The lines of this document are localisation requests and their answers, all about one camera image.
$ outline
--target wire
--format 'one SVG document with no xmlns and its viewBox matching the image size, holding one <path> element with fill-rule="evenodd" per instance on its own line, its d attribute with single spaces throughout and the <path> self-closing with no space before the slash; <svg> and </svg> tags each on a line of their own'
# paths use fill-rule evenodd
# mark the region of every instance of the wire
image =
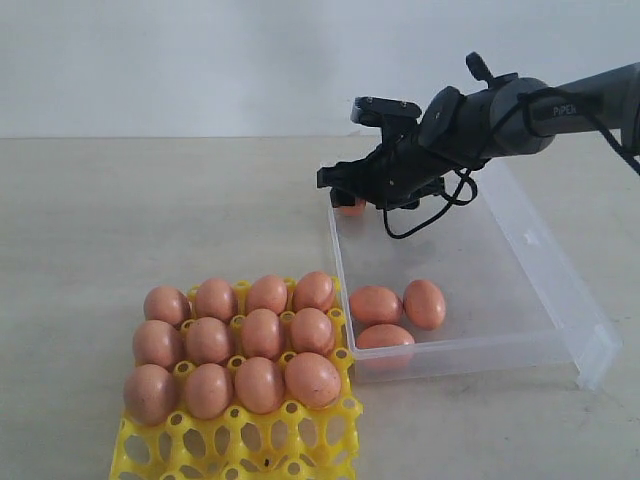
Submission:
<svg viewBox="0 0 640 480">
<path fill-rule="evenodd" d="M 519 111 L 524 111 L 526 107 L 528 107 L 533 101 L 539 100 L 542 98 L 549 97 L 561 97 L 566 101 L 573 103 L 576 106 L 576 109 L 579 114 L 586 118 L 595 128 L 596 130 L 605 138 L 609 146 L 620 156 L 622 159 L 633 169 L 636 174 L 640 175 L 640 162 L 634 158 L 632 154 L 625 151 L 625 149 L 620 145 L 620 143 L 615 139 L 615 137 L 611 134 L 609 129 L 602 123 L 588 108 L 586 103 L 583 101 L 582 97 L 578 94 L 574 94 L 571 92 L 564 91 L 555 87 L 546 87 L 540 90 L 536 90 L 531 93 L 522 93 L 517 97 L 517 103 L 511 107 L 501 118 L 496 122 L 491 131 L 487 134 L 484 141 L 482 142 L 474 161 L 478 161 L 482 158 L 482 154 L 485 149 L 489 146 L 489 143 L 492 141 L 493 137 L 504 127 L 504 125 Z M 436 222 L 440 218 L 442 218 L 453 206 L 463 206 L 468 205 L 478 195 L 478 185 L 476 182 L 470 177 L 472 169 L 467 168 L 464 172 L 460 170 L 454 170 L 454 172 L 460 177 L 460 181 L 458 182 L 458 186 L 453 192 L 452 195 L 448 195 L 446 192 L 442 192 L 440 195 L 447 200 L 447 204 L 442 207 L 442 209 L 433 215 L 428 220 L 422 222 L 421 224 L 413 227 L 410 230 L 407 230 L 404 233 L 394 233 L 391 231 L 389 227 L 389 219 L 388 219 L 388 209 L 385 207 L 382 210 L 382 216 L 384 221 L 384 228 L 387 231 L 387 234 L 396 240 L 402 240 L 407 238 L 414 233 L 422 230 L 425 227 L 428 227 L 432 223 Z M 471 197 L 468 200 L 458 200 L 460 193 L 465 185 L 469 185 L 471 188 Z"/>
</svg>

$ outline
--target table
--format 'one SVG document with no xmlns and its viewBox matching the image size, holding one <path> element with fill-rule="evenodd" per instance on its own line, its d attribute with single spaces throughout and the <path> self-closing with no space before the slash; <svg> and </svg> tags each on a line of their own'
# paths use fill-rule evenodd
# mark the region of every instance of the table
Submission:
<svg viewBox="0 0 640 480">
<path fill-rule="evenodd" d="M 0 141 L 0 477 L 106 478 L 146 292 L 331 269 L 315 170 L 376 140 Z M 637 178 L 596 135 L 511 165 L 623 351 L 593 393 L 570 365 L 356 385 L 359 478 L 637 478 Z"/>
</svg>

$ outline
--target transparent plastic box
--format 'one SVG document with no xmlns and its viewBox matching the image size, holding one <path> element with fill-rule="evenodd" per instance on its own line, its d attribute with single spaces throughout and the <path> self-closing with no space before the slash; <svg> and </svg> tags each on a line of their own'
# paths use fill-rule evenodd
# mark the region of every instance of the transparent plastic box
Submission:
<svg viewBox="0 0 640 480">
<path fill-rule="evenodd" d="M 609 319 L 508 167 L 492 160 L 474 178 L 480 191 L 476 200 L 454 207 L 404 240 L 387 236 L 382 213 L 371 205 L 360 217 L 329 208 L 355 381 L 572 362 L 580 388 L 597 388 L 621 348 Z M 453 181 L 447 178 L 447 185 Z M 442 202 L 427 198 L 415 211 L 389 212 L 391 228 L 406 231 L 439 210 Z M 447 299 L 442 327 L 427 332 L 403 318 L 401 325 L 414 335 L 415 345 L 356 348 L 363 327 L 351 317 L 350 292 L 382 285 L 402 298 L 416 278 L 432 280 L 442 289 Z M 406 368 L 372 369 L 366 363 L 407 354 L 411 362 Z"/>
</svg>

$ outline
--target plastic egg tray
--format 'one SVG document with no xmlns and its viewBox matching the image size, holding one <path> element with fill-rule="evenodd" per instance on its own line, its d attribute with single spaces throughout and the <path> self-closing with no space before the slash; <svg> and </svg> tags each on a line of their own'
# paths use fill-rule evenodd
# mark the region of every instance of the plastic egg tray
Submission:
<svg viewBox="0 0 640 480">
<path fill-rule="evenodd" d="M 289 289 L 287 311 L 280 321 L 288 330 L 293 318 L 291 296 L 296 282 L 285 279 Z M 334 325 L 336 347 L 328 355 L 342 379 L 340 398 L 322 410 L 311 410 L 294 400 L 289 392 L 279 410 L 256 415 L 234 398 L 218 418 L 198 420 L 189 415 L 184 400 L 166 422 L 146 427 L 135 423 L 123 411 L 111 465 L 111 480 L 183 480 L 192 478 L 221 480 L 355 479 L 352 460 L 359 443 L 356 419 L 362 414 L 361 403 L 351 393 L 348 368 L 353 359 L 346 347 L 345 315 L 340 308 L 340 284 L 334 278 L 336 300 L 328 312 Z M 244 318 L 244 301 L 249 282 L 238 282 L 240 315 L 231 321 L 238 355 L 229 359 L 232 375 L 242 364 L 240 328 Z M 197 286 L 188 292 L 193 301 Z M 181 327 L 184 336 L 193 323 Z M 287 335 L 287 348 L 277 362 L 284 369 L 295 356 Z M 176 365 L 173 375 L 181 385 L 196 367 L 188 361 Z"/>
</svg>

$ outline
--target robotic arm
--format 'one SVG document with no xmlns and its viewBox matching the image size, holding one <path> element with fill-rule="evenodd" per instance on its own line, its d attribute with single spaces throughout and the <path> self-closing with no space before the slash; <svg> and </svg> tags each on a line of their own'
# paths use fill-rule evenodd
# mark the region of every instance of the robotic arm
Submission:
<svg viewBox="0 0 640 480">
<path fill-rule="evenodd" d="M 363 199 L 386 214 L 396 208 L 415 209 L 420 199 L 439 195 L 453 205 L 465 205 L 477 194 L 470 178 L 496 157 L 533 155 L 548 147 L 555 135 L 600 131 L 614 150 L 640 175 L 633 157 L 640 154 L 640 62 L 551 88 L 517 73 L 494 77 L 482 58 L 471 53 L 467 67 L 487 88 L 463 95 L 454 87 L 441 90 L 422 120 L 420 107 L 410 102 L 374 97 L 356 98 L 354 123 L 381 129 L 382 142 L 354 162 L 339 162 L 317 172 L 317 187 L 331 187 L 334 207 Z M 620 145 L 609 130 L 620 129 Z M 460 184 L 445 192 L 443 175 L 455 172 Z M 462 188 L 472 188 L 471 200 L 458 200 Z M 423 228 L 432 218 L 421 224 Z"/>
</svg>

